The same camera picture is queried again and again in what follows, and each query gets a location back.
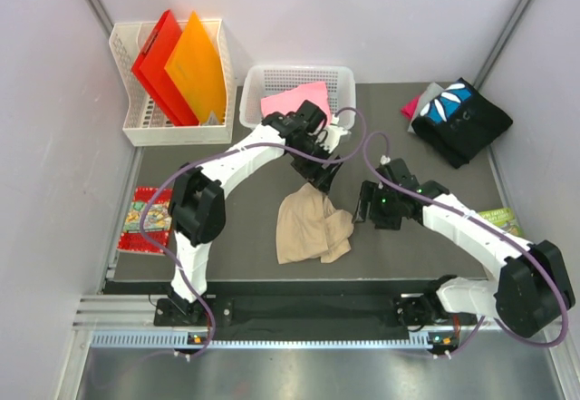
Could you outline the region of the beige t shirt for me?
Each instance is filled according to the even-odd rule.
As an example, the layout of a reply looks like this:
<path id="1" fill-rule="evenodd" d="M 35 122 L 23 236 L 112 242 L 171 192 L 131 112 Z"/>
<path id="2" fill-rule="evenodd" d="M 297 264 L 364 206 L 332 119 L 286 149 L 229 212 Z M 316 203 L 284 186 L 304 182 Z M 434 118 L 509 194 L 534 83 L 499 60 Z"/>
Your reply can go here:
<path id="1" fill-rule="evenodd" d="M 275 234 L 280 265 L 308 259 L 330 264 L 351 250 L 353 215 L 306 183 L 282 201 Z"/>

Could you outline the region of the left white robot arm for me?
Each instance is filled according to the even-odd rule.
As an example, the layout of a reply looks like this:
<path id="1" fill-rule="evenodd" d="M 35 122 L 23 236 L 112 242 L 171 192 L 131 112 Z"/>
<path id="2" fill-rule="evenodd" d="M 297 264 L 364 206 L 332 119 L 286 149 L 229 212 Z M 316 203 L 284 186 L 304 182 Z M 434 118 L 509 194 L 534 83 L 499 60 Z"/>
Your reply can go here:
<path id="1" fill-rule="evenodd" d="M 211 243 L 227 222 L 226 198 L 255 171 L 288 153 L 291 166 L 315 188 L 330 189 L 342 166 L 333 152 L 349 130 L 310 101 L 297 111 L 267 115 L 245 139 L 200 165 L 186 165 L 175 179 L 169 202 L 176 242 L 176 268 L 168 293 L 174 313 L 186 324 L 205 315 L 196 295 L 207 290 Z"/>

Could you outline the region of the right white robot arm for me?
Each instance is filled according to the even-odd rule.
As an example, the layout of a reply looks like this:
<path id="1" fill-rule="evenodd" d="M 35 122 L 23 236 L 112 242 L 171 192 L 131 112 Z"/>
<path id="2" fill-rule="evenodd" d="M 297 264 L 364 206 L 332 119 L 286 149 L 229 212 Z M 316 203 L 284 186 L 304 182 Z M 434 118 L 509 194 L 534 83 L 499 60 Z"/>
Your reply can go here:
<path id="1" fill-rule="evenodd" d="M 383 158 L 374 172 L 380 179 L 362 183 L 356 221 L 398 230 L 403 220 L 414 220 L 464 250 L 488 274 L 444 275 L 418 297 L 397 299 L 403 324 L 441 324 L 465 313 L 494 318 L 511 334 L 531 338 L 575 305 L 554 243 L 532 243 L 489 223 L 438 182 L 419 183 L 402 159 Z"/>

